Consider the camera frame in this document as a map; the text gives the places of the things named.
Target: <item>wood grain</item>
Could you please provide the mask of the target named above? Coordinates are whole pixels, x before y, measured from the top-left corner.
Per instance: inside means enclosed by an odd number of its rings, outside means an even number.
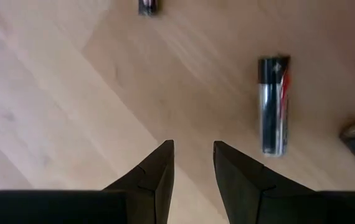
[[[315,190],[355,190],[355,2],[0,0],[0,189],[101,189],[176,142],[171,223],[227,223],[223,140]],[[257,59],[292,56],[290,138],[258,142]]]

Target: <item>black object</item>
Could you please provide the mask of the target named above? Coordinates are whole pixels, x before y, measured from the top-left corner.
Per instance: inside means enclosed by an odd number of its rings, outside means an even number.
[[[139,0],[139,14],[144,16],[153,16],[157,13],[157,0]]]
[[[173,182],[174,144],[165,141],[102,191],[0,191],[0,223],[167,223]]]
[[[231,224],[355,223],[355,192],[315,192],[221,141],[214,167]]]
[[[289,63],[289,56],[258,61],[260,139],[262,152],[267,156],[280,157],[286,151]]]
[[[315,192],[220,141],[214,167],[231,224],[355,223],[355,192]],[[0,191],[0,223],[163,224],[173,182],[166,141],[101,191]]]

